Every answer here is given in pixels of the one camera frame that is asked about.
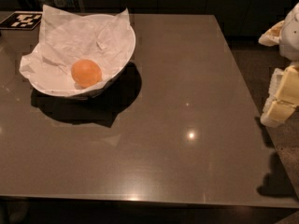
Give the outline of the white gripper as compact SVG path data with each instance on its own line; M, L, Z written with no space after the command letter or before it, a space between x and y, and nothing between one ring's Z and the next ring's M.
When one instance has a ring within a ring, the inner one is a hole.
M299 60L299 3L258 40L261 45L272 47L279 44L280 55L290 61ZM286 69L276 68L271 76L269 97L263 106L260 122L267 127L278 127L299 106L299 65L291 64Z

